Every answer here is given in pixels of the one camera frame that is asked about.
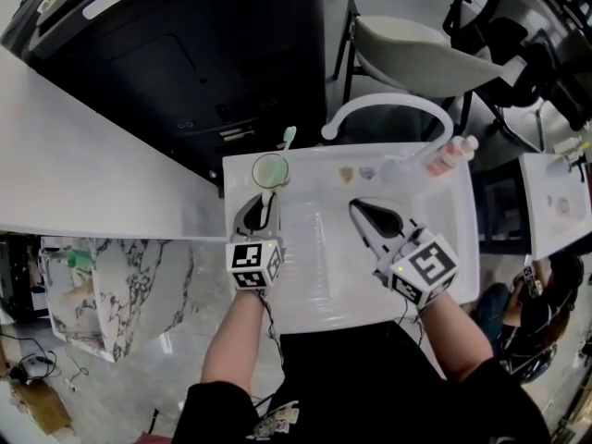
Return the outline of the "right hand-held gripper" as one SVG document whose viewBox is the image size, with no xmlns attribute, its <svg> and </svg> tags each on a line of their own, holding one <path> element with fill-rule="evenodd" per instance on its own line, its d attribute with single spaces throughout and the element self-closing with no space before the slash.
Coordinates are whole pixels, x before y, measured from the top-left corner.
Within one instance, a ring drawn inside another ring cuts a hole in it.
<svg viewBox="0 0 592 444">
<path fill-rule="evenodd" d="M 360 197 L 350 201 L 350 218 L 362 242 L 376 257 L 375 277 L 386 277 L 380 259 L 388 252 L 387 240 L 405 238 L 414 229 L 405 205 L 392 199 Z M 427 306 L 445 291 L 459 271 L 456 253 L 442 234 L 417 229 L 390 266 L 390 288 L 414 306 Z"/>
</svg>

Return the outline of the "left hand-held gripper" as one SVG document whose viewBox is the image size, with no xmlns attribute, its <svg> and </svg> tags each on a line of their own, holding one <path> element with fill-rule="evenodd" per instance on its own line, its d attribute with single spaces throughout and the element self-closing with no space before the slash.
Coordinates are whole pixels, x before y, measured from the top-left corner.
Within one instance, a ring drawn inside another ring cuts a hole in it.
<svg viewBox="0 0 592 444">
<path fill-rule="evenodd" d="M 250 237 L 260 228 L 261 195 L 256 194 L 241 207 L 233 220 L 230 237 Z M 278 195 L 273 193 L 267 207 L 267 235 L 281 236 Z M 249 240 L 226 245 L 226 265 L 235 290 L 269 290 L 283 266 L 282 240 Z"/>
</svg>

